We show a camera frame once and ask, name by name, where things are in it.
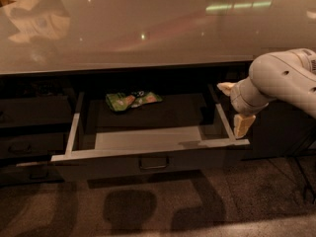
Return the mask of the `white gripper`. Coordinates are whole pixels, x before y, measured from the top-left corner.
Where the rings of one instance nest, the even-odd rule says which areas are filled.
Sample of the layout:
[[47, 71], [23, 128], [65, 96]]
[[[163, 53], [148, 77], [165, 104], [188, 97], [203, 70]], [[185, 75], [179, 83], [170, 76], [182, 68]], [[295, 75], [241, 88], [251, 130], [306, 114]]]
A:
[[234, 135], [236, 138], [244, 137], [261, 110], [266, 108], [276, 98], [262, 92], [247, 77], [236, 84], [221, 82], [217, 88], [226, 96], [230, 96], [230, 102], [238, 113], [234, 116]]

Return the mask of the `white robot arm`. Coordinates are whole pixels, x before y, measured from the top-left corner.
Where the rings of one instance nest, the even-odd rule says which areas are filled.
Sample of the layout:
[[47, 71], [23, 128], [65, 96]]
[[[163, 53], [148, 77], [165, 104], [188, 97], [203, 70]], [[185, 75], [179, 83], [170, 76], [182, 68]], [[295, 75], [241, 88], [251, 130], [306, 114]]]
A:
[[263, 54], [251, 63], [246, 79], [218, 83], [217, 88], [230, 98], [237, 112], [236, 138], [244, 137], [256, 114], [274, 100], [292, 104], [316, 118], [316, 53], [299, 48]]

